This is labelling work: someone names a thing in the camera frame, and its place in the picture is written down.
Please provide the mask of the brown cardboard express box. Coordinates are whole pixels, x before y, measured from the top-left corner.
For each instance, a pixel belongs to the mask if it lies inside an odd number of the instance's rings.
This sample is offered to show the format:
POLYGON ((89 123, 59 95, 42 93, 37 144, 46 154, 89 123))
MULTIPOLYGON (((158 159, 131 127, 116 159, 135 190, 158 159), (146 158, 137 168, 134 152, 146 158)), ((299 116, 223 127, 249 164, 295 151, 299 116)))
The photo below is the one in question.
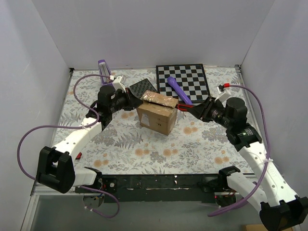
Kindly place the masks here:
POLYGON ((140 125, 169 135, 177 119, 178 99, 147 90, 141 100, 143 104, 137 108, 140 125))

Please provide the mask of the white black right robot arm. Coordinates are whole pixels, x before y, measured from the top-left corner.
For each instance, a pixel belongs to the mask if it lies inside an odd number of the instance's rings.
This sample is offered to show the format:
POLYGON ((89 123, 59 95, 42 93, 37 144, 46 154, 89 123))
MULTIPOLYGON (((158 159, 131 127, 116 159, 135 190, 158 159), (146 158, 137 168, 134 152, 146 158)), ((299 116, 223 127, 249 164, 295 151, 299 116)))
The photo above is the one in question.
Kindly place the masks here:
POLYGON ((258 182, 248 180, 236 167, 219 171, 218 187, 231 189, 259 213, 269 231, 282 231, 303 223, 308 215, 307 197, 299 197, 277 170, 259 133, 247 122, 245 102, 236 97, 227 99, 223 105, 208 97, 203 103, 188 108, 188 112, 203 122, 214 121, 226 129, 228 141, 246 160, 258 182))

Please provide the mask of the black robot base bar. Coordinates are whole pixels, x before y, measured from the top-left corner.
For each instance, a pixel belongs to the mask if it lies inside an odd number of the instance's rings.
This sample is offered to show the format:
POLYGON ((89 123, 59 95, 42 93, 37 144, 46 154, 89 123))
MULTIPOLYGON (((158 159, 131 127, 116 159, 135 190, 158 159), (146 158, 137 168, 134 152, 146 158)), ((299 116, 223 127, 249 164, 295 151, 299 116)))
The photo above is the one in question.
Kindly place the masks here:
POLYGON ((75 189, 77 193, 98 193, 111 203, 115 196, 120 202, 218 203, 236 202, 236 192, 226 186, 219 174, 141 174, 104 175, 98 173, 93 185, 75 189))

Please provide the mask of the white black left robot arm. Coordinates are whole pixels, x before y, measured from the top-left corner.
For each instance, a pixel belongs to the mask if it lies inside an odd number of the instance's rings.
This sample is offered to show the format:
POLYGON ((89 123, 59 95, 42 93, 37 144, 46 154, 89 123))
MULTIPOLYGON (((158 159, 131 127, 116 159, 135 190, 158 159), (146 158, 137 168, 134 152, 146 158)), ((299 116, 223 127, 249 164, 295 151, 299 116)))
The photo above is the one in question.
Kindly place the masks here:
POLYGON ((60 193, 83 185, 93 193, 98 192, 103 185, 98 177, 100 171, 91 167, 76 170, 74 161, 82 149, 108 126, 113 113, 134 110, 142 103, 129 88, 115 90, 111 86, 101 87, 98 99, 90 106, 81 128, 54 147, 44 147, 40 151, 36 181, 60 193))

